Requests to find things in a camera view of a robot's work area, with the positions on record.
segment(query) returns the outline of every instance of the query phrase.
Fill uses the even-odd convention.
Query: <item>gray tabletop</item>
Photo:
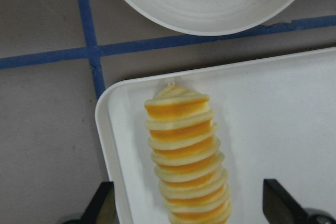
[[[0,223],[78,218],[108,180],[94,121],[103,82],[108,87],[124,79],[336,46],[335,25],[213,41],[184,37],[123,0],[89,0],[93,26],[83,26],[86,7],[78,3],[0,0]],[[263,25],[318,23],[310,18],[330,15],[336,15],[335,0],[295,0]],[[92,48],[85,33],[90,29],[97,42]]]

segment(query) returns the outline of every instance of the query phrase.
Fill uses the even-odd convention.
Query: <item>yellow and white spiral food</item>
[[[172,224],[225,224],[232,210],[209,96],[170,83],[145,102],[149,145]]]

